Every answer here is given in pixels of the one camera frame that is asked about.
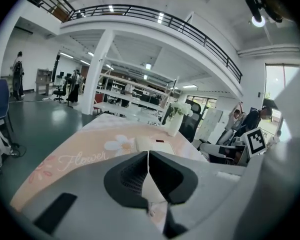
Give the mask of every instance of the white vase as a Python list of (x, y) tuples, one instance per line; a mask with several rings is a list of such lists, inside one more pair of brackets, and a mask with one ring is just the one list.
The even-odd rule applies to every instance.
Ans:
[(176, 136), (177, 132), (180, 129), (182, 119), (184, 118), (184, 115), (179, 115), (176, 113), (174, 117), (171, 120), (169, 129), (168, 129), (168, 134), (172, 137)]

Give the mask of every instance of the black metal railing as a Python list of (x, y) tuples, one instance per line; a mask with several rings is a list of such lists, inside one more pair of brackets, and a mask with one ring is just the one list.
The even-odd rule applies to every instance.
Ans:
[(241, 81), (242, 73), (219, 45), (217, 45), (211, 38), (202, 33), (196, 27), (168, 13), (138, 5), (106, 4), (77, 9), (71, 14), (69, 21), (85, 17), (104, 15), (135, 17), (157, 22), (161, 25), (179, 31), (209, 50), (230, 70), (239, 83)]
[(54, 15), (61, 22), (66, 22), (74, 13), (75, 8), (67, 0), (28, 0), (39, 8)]

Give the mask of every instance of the black lamp fixture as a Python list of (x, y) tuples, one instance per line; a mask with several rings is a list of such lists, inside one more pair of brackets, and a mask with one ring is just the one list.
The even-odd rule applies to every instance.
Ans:
[(274, 5), (273, 0), (245, 0), (251, 13), (251, 22), (256, 27), (263, 27), (266, 24), (265, 18), (260, 14), (260, 10), (263, 8), (266, 13), (277, 23), (282, 22), (282, 16), (277, 14), (271, 6)]

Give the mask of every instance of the pink tablecloth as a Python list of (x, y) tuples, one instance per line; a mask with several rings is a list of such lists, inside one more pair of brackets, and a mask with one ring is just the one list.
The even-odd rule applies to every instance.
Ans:
[(11, 206), (20, 211), (39, 191), (80, 166), (135, 152), (133, 143), (136, 136), (167, 141), (177, 156), (206, 161), (179, 132), (175, 137), (170, 137), (163, 127), (102, 114), (39, 164), (17, 190)]

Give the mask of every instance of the white flower print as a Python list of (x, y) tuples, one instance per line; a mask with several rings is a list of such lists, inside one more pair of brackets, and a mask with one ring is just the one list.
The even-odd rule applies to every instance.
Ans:
[(134, 139), (128, 139), (124, 135), (116, 135), (115, 140), (107, 141), (104, 144), (104, 149), (109, 151), (116, 151), (115, 157), (119, 157), (125, 154), (130, 154), (133, 152)]

